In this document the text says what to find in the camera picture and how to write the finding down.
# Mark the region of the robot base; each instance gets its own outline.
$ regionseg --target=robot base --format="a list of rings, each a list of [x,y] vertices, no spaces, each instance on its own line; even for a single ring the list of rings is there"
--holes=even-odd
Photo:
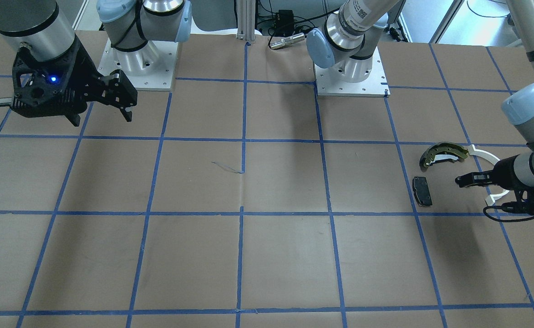
[[[176,62],[178,60],[178,43],[167,41],[152,41],[159,52],[159,60],[151,72],[145,75],[132,75],[131,71],[123,69],[116,64],[116,56],[111,51],[111,40],[107,40],[105,50],[99,64],[99,72],[109,74],[115,69],[123,69],[127,77],[137,90],[171,91],[173,89]]]
[[[317,94],[320,96],[384,97],[390,95],[378,48],[372,55],[374,67],[362,82],[350,83],[341,79],[337,68],[315,65]]]

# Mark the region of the white mounting plate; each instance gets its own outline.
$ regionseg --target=white mounting plate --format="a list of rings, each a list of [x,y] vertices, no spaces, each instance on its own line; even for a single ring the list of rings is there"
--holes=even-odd
[[[127,72],[125,74],[127,74],[127,77],[129,77],[129,80],[137,90],[171,91],[178,60],[178,43],[168,41],[153,41],[153,43],[158,48],[162,60],[156,66],[156,70],[151,74],[141,76],[130,75]],[[115,64],[113,52],[111,51],[111,40],[107,40],[98,69],[102,75],[109,75],[115,69],[119,69],[119,66]]]
[[[374,65],[370,76],[362,82],[349,83],[340,79],[340,73],[336,68],[321,68],[315,66],[317,81],[317,94],[320,96],[349,96],[349,97],[384,97],[390,95],[390,89],[386,82],[384,66],[380,59],[378,48],[372,55]]]

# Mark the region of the metal base plate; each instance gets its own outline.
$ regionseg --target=metal base plate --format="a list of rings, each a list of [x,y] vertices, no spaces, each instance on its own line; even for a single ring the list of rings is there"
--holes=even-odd
[[[124,72],[137,90],[171,91],[176,62],[178,61],[178,43],[167,41],[153,41],[153,43],[157,46],[162,60],[156,69],[151,74],[140,76]],[[103,75],[108,75],[115,69],[119,69],[111,51],[111,40],[107,40],[98,69]]]
[[[320,96],[384,97],[390,95],[378,48],[372,55],[374,65],[370,76],[362,82],[349,83],[340,79],[336,68],[315,65],[317,94]]]

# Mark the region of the blue cap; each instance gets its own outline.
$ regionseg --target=blue cap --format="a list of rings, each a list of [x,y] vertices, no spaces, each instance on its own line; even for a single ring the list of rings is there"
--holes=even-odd
[[[534,118],[534,83],[502,102],[502,110],[513,125],[520,125]]]
[[[121,18],[135,6],[136,0],[98,0],[97,13],[103,23]]]
[[[321,68],[330,68],[336,62],[334,59],[334,53],[331,49],[331,44],[323,35],[323,32],[317,28],[312,29],[307,34],[307,51],[309,56],[317,66]]]
[[[184,9],[182,10],[182,18],[180,27],[176,34],[176,42],[186,42],[190,39],[190,31],[192,30],[192,4],[186,1]]]
[[[374,27],[377,27],[379,29],[385,29],[388,26],[388,13],[385,13],[384,16],[380,17],[379,20],[376,21],[374,24]]]

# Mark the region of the metal connector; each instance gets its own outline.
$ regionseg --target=metal connector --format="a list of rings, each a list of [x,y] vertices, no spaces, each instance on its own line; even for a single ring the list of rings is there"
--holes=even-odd
[[[296,35],[284,37],[283,39],[279,41],[275,41],[271,44],[269,44],[269,47],[273,50],[277,50],[280,48],[284,48],[286,46],[290,46],[291,44],[302,42],[305,40],[305,34],[304,33],[298,33]]]

